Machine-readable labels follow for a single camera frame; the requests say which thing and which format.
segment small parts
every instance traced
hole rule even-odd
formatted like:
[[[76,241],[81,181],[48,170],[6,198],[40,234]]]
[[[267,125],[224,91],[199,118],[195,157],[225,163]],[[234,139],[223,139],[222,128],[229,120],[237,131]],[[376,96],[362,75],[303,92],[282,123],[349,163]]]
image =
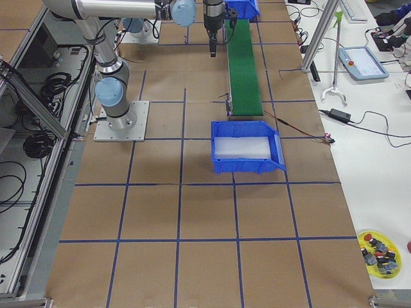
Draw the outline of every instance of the small parts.
[[[371,253],[365,247],[361,247],[364,261],[368,266],[377,264],[378,272],[381,275],[392,274],[392,271],[398,268],[395,252],[385,246],[383,242],[373,238],[371,233],[364,236],[364,241],[367,241],[374,249],[374,252]]]
[[[362,256],[364,257],[364,261],[365,263],[367,263],[367,265],[374,265],[377,263],[377,259],[375,258],[375,256],[371,252],[368,252],[368,250],[365,247],[361,247],[361,252]]]
[[[385,246],[385,244],[373,238],[371,233],[368,233],[366,236],[364,236],[364,241],[369,242],[371,246],[374,247],[377,252],[385,253],[387,251],[387,247]]]

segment conveyor belt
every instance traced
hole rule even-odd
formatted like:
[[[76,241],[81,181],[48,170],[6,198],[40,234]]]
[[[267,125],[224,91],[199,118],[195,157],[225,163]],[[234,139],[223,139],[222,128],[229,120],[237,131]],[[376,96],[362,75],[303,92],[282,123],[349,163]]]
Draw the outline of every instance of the conveyor belt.
[[[228,36],[231,35],[226,23]],[[256,65],[250,37],[250,24],[238,20],[234,36],[227,45],[231,84],[232,116],[262,116]]]

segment power adapter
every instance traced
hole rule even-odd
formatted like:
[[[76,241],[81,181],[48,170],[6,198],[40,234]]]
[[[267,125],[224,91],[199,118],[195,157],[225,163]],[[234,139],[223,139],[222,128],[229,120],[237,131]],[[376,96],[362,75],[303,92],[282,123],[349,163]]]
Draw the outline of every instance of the power adapter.
[[[343,111],[339,111],[337,109],[332,108],[330,111],[328,110],[320,110],[323,114],[326,114],[328,117],[343,122],[347,124],[348,122],[351,122],[351,114],[348,114]]]

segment white foam block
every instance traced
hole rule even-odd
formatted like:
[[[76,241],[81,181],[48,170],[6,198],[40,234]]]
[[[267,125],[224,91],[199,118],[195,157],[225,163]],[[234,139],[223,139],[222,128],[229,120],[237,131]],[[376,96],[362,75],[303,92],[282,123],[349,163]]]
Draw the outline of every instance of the white foam block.
[[[271,158],[268,137],[215,137],[215,158]]]

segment person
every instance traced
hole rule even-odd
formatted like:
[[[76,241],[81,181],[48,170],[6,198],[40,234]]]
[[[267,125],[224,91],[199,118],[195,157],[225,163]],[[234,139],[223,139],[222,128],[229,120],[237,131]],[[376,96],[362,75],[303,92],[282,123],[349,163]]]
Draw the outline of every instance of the person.
[[[375,16],[375,21],[378,26],[390,26],[392,24],[397,24],[402,18],[404,18],[408,13],[411,12],[411,2],[408,4],[403,4],[401,7],[396,10],[392,10],[386,13],[381,13]],[[406,27],[404,32],[401,35],[394,36],[392,35],[388,42],[392,47],[398,48],[403,45],[408,37],[411,36],[411,17],[404,20]]]

